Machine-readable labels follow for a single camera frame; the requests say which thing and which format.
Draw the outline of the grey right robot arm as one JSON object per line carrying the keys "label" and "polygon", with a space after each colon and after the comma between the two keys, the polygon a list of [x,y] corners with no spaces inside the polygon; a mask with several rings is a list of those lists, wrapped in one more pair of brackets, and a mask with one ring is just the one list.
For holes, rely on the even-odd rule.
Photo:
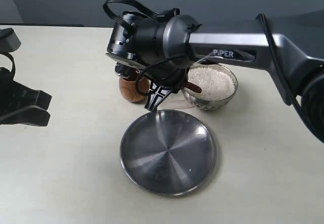
{"label": "grey right robot arm", "polygon": [[323,11],[291,17],[202,25],[188,15],[167,21],[124,12],[127,31],[116,24],[107,55],[151,80],[144,96],[154,111],[184,87],[198,62],[223,63],[267,71],[283,101],[292,105],[311,133],[323,140]]}

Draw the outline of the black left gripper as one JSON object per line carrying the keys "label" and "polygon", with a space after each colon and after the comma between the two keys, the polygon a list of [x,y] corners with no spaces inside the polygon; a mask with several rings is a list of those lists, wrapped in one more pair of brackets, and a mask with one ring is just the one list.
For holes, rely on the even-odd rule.
{"label": "black left gripper", "polygon": [[34,90],[9,77],[10,71],[1,67],[1,125],[47,125],[52,96]]}

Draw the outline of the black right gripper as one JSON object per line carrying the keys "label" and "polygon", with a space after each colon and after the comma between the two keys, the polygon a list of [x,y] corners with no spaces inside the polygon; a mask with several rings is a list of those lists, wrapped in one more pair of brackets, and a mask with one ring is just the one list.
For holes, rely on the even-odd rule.
{"label": "black right gripper", "polygon": [[144,92],[139,85],[142,78],[151,81],[145,104],[145,109],[150,112],[156,111],[171,92],[180,89],[189,68],[189,59],[186,56],[116,56],[115,61],[131,70],[126,73],[126,78],[134,81],[136,92]]}

